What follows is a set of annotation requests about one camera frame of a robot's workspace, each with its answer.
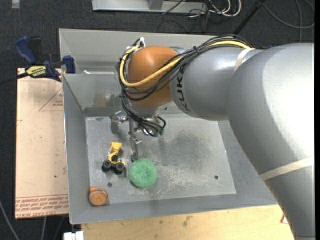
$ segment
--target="gray carpet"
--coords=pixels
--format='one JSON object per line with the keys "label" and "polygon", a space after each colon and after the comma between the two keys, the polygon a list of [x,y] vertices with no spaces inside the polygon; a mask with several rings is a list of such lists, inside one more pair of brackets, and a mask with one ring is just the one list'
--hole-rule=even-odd
{"label": "gray carpet", "polygon": [[[12,9],[12,0],[0,0],[0,81],[15,76],[15,69],[26,65],[15,51],[14,43],[22,36],[40,36],[43,53],[52,54],[53,61],[60,58],[58,29],[95,29],[110,31],[187,33],[194,35],[231,34],[256,0],[242,0],[241,13],[232,18],[217,15],[216,22],[190,20],[179,14],[142,12],[93,12],[92,0],[20,0],[20,9]],[[315,0],[308,0],[313,5]],[[302,23],[310,25],[314,12],[299,0]],[[267,0],[266,5],[282,20],[299,24],[299,11],[295,0]],[[314,42],[315,28],[303,29],[302,42]],[[261,7],[240,32],[256,48],[281,45],[299,41],[299,30],[289,27],[272,17]],[[43,219],[15,220],[13,199],[15,196],[15,144],[16,102],[15,82],[0,85],[0,200],[21,240],[40,239]],[[61,217],[49,217],[45,238],[52,240]],[[60,231],[71,230],[68,220]],[[0,239],[13,240],[4,216],[0,213]]]}

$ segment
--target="wooden table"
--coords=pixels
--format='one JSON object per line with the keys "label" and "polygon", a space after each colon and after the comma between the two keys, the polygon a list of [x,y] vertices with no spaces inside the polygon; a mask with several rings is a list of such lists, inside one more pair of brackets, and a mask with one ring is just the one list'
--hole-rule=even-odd
{"label": "wooden table", "polygon": [[278,205],[81,225],[85,240],[293,240]]}

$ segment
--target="black toy wheel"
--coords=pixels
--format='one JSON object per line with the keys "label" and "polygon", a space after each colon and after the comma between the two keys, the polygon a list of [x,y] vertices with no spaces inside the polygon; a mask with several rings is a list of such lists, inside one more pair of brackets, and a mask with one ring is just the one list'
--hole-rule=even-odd
{"label": "black toy wheel", "polygon": [[110,160],[104,160],[103,163],[102,163],[102,171],[106,173],[107,171],[110,170],[111,165],[112,164],[111,164]]}
{"label": "black toy wheel", "polygon": [[115,171],[118,174],[121,174],[123,172],[123,170],[125,169],[125,165],[122,162],[119,162],[115,165]]}

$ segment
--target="yellow cable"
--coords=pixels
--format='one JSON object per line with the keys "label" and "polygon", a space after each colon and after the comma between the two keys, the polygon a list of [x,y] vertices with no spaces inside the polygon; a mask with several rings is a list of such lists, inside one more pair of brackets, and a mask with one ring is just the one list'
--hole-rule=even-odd
{"label": "yellow cable", "polygon": [[[238,42],[238,41],[233,41],[233,40],[225,40],[225,41],[218,41],[218,42],[215,42],[211,45],[209,45],[208,47],[211,47],[211,46],[217,46],[217,45],[236,45],[238,47],[241,47],[241,48],[251,48],[249,46],[247,46],[246,44],[242,43],[242,42]],[[121,63],[120,63],[120,69],[119,69],[119,74],[120,74],[120,79],[121,79],[121,82],[125,85],[125,86],[128,86],[128,87],[137,87],[137,86],[141,86],[147,82],[149,82],[151,79],[157,77],[158,75],[160,75],[161,73],[165,72],[167,69],[171,68],[172,66],[174,66],[175,64],[177,64],[177,62],[179,62],[183,56],[181,57],[178,57],[177,59],[175,59],[174,61],[170,62],[168,65],[165,65],[163,66],[162,68],[160,68],[159,70],[157,70],[156,72],[154,72],[153,74],[149,75],[148,77],[146,77],[145,79],[139,81],[139,82],[134,82],[134,83],[130,83],[130,82],[127,82],[124,78],[124,75],[123,75],[123,71],[124,71],[124,65],[125,65],[125,60],[127,58],[127,56],[129,54],[131,54],[133,51],[135,51],[137,48],[139,48],[139,45],[129,49],[122,57],[122,60],[121,60]]]}

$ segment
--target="green sponge ball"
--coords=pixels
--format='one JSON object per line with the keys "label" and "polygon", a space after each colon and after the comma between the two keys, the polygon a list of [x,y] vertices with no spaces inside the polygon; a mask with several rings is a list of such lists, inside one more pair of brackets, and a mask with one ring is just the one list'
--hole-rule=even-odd
{"label": "green sponge ball", "polygon": [[140,158],[132,163],[128,176],[137,188],[146,189],[156,182],[157,169],[148,159]]}

